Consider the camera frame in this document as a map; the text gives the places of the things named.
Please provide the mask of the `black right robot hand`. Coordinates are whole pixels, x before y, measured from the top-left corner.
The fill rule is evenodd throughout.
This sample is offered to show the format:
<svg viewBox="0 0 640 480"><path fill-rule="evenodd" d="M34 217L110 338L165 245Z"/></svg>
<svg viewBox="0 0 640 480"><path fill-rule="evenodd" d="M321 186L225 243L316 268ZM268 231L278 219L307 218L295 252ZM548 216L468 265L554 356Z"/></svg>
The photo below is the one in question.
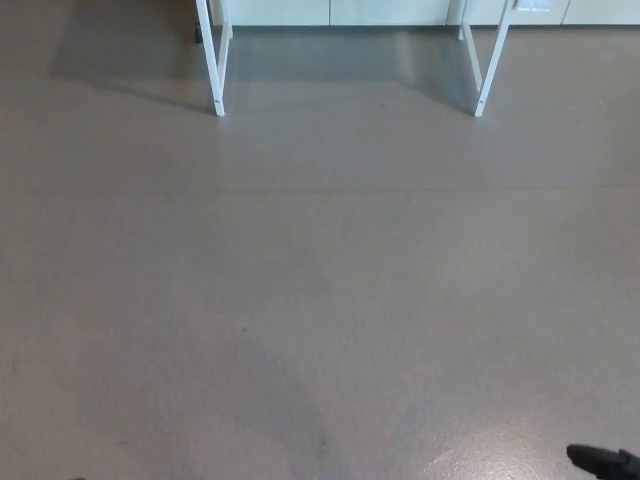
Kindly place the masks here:
<svg viewBox="0 0 640 480"><path fill-rule="evenodd" d="M624 450L603 449L591 445L570 444L566 447L572 464L603 480L638 480L639 457Z"/></svg>

